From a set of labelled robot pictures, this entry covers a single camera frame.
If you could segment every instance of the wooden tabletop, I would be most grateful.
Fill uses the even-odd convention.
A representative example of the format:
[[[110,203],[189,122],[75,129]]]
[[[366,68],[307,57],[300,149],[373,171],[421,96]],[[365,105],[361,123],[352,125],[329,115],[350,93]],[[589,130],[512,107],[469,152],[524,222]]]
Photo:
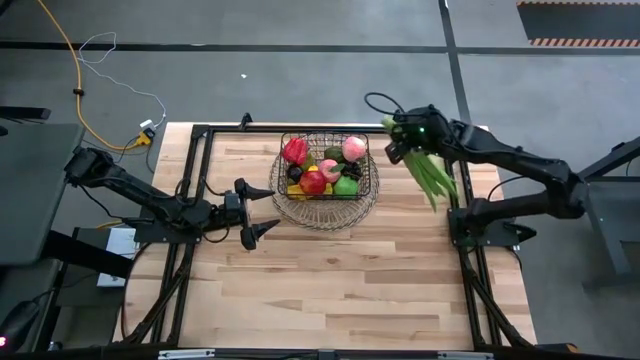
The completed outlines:
[[[153,179],[167,193],[182,177],[192,125],[167,124]],[[355,227],[315,232],[283,221],[252,252],[240,244],[237,229],[223,243],[198,245],[180,346],[471,349],[460,264],[445,217],[448,202],[442,199],[434,213],[407,169],[389,163],[383,150],[388,143],[387,136],[370,136],[380,193],[375,208]],[[218,134],[207,182],[223,191],[244,177],[254,187],[268,188],[279,148],[279,134]],[[499,181],[496,168],[469,166],[475,195],[486,196]],[[501,196],[495,193],[495,199]],[[219,201],[208,193],[205,198]],[[250,210],[254,222],[279,218],[270,199],[252,203]],[[158,295],[167,248],[150,246],[133,271],[128,331]],[[518,262],[503,249],[486,253],[498,305],[535,343]],[[479,311],[488,339],[484,307]]]

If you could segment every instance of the concrete floor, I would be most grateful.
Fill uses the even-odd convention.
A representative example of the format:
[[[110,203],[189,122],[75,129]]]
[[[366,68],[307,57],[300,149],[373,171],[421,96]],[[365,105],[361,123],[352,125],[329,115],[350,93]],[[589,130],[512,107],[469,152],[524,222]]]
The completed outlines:
[[[119,42],[446,44],[437,0],[49,2],[77,42],[116,31]],[[448,5],[458,46],[529,46],[514,1],[449,0]],[[0,18],[0,40],[60,38],[37,4],[22,0]],[[1,104],[48,107],[52,123],[77,121],[71,94],[75,73],[67,51],[0,50],[0,59]],[[640,92],[638,60],[463,55],[460,68],[473,123],[488,125],[507,143],[566,159],[578,171],[640,133],[634,106]],[[379,114],[362,102],[367,91],[386,92],[405,108],[434,103],[448,116],[459,116],[447,54],[114,52],[98,68],[160,96],[169,121],[239,121],[250,111],[256,121],[378,122]],[[84,115],[114,143],[125,143],[140,122],[157,121],[161,114],[153,99],[132,95],[88,71],[85,79]],[[157,152],[155,147],[152,163]],[[151,180],[144,156],[125,156],[121,165]],[[632,164],[631,173],[639,174],[640,164]],[[537,189],[537,184],[519,181],[505,192],[516,196]],[[139,207],[123,198],[92,192],[113,213],[138,214]],[[75,226],[108,220],[80,191],[68,188],[54,229],[70,233]],[[521,252],[539,342],[572,342],[584,352],[638,357],[639,289],[587,293],[582,288],[582,281],[611,271],[588,221],[548,216],[520,221],[539,231]],[[90,333],[83,328],[66,336],[85,346],[107,341]]]

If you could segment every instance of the orange striped tape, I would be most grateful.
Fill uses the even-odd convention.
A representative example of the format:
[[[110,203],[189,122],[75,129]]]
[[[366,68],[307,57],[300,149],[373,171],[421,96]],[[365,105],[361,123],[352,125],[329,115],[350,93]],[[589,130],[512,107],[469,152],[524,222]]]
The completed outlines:
[[[640,39],[556,39],[537,38],[529,40],[533,46],[571,47],[638,47]]]
[[[630,2],[578,2],[578,1],[519,1],[518,6],[522,5],[640,5],[640,3]]]

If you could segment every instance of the wire basket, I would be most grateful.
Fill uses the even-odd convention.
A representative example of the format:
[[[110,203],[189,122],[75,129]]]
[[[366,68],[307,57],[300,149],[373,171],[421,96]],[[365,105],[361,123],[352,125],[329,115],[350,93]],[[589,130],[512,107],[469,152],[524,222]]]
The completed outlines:
[[[369,157],[368,161],[371,171],[369,193],[357,200],[299,201],[276,193],[272,196],[273,205],[289,222],[307,229],[337,231],[350,228],[367,217],[378,200],[378,169],[373,158]],[[275,159],[269,174],[269,189],[273,191],[280,182],[279,167],[280,161]]]
[[[300,138],[307,143],[308,151],[313,155],[316,161],[316,165],[320,164],[324,160],[324,151],[333,146],[342,147],[342,144],[348,137],[355,136],[364,141],[366,146],[366,155],[357,161],[360,170],[362,171],[362,177],[358,180],[358,192],[355,195],[336,195],[336,194],[322,194],[307,196],[307,200],[358,200],[364,196],[369,195],[371,191],[371,158],[369,156],[369,138],[364,134],[344,134],[344,133],[332,133],[332,132],[293,132],[285,133],[282,135],[280,141],[280,154],[284,150],[284,146],[289,140],[294,138]],[[278,155],[276,159],[278,162],[278,193],[280,195],[287,196],[291,200],[297,200],[300,194],[289,195],[287,194],[287,169],[292,163],[283,159],[281,155]]]

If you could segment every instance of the red bell pepper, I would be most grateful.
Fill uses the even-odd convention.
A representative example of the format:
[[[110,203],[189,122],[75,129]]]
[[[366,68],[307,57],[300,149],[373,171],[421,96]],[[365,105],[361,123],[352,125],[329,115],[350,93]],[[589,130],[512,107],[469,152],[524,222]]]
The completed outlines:
[[[302,165],[307,158],[307,143],[300,138],[289,140],[282,150],[282,157],[294,164]]]

